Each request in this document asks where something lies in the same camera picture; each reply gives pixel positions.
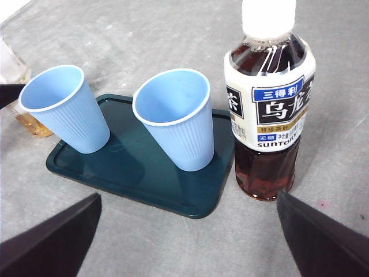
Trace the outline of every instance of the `bottle cap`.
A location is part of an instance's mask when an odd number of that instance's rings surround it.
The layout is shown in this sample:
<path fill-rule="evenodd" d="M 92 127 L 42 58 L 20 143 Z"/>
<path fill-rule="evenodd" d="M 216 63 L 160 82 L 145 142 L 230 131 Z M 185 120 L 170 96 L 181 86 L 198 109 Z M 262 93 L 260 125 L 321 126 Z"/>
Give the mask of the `bottle cap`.
<path fill-rule="evenodd" d="M 274 39 L 295 24 L 296 0 L 243 0 L 242 27 L 246 36 Z"/>

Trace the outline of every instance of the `gray countertop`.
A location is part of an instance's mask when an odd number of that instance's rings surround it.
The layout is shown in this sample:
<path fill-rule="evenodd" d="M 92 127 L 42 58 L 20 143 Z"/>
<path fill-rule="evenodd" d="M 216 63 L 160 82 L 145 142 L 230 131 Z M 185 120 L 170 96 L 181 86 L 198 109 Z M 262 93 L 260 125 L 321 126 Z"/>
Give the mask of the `gray countertop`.
<path fill-rule="evenodd" d="M 368 12 L 369 1 L 298 1 L 295 33 L 318 67 L 291 190 L 366 236 Z M 32 0 L 1 28 L 34 74 L 71 63 L 96 96 L 130 96 L 158 72 L 193 68 L 208 76 L 213 107 L 227 109 L 223 56 L 242 38 L 241 0 Z M 4 241 L 96 189 L 46 169 L 55 135 L 34 138 L 7 109 L 0 116 Z M 103 212 L 79 276 L 299 276 L 276 203 L 246 196 L 234 166 L 217 208 L 199 220 L 99 193 Z"/>

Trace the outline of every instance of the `light blue plastic cup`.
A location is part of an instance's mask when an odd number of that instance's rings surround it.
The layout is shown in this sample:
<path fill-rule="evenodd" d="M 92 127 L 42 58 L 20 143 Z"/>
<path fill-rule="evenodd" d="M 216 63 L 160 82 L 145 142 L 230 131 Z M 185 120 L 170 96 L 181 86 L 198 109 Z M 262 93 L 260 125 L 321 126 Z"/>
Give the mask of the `light blue plastic cup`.
<path fill-rule="evenodd" d="M 155 75 L 133 95 L 133 113 L 184 171 L 207 166 L 214 155 L 209 80 L 192 69 Z"/>
<path fill-rule="evenodd" d="M 77 66 L 38 74 L 22 89 L 19 104 L 80 153 L 96 152 L 109 140 L 108 125 Z"/>

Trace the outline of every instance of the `dark green tray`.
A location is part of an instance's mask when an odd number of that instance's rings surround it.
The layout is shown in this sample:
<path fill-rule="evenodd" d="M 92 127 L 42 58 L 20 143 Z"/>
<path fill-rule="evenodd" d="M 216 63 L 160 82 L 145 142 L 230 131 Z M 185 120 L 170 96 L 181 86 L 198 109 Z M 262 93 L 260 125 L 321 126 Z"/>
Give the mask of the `dark green tray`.
<path fill-rule="evenodd" d="M 131 97 L 105 94 L 97 102 L 111 132 L 108 143 L 95 153 L 81 154 L 61 140 L 46 160 L 50 171 L 190 218 L 203 218 L 215 209 L 234 150 L 227 111 L 213 110 L 211 163 L 186 172 L 136 119 Z"/>

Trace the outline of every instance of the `plastic bottle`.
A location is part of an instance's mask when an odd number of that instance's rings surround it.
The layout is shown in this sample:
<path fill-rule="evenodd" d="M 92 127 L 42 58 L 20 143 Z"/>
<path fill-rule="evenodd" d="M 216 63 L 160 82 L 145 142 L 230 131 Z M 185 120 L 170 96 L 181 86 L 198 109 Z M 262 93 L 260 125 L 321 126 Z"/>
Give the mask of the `plastic bottle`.
<path fill-rule="evenodd" d="M 315 59 L 294 35 L 296 0 L 244 0 L 244 39 L 224 57 L 239 186 L 270 201 L 295 178 Z"/>
<path fill-rule="evenodd" d="M 0 38 L 0 84 L 25 84 L 31 79 L 31 69 Z M 47 137 L 52 131 L 46 128 L 28 112 L 22 110 L 18 100 L 7 105 L 9 111 L 35 137 Z"/>

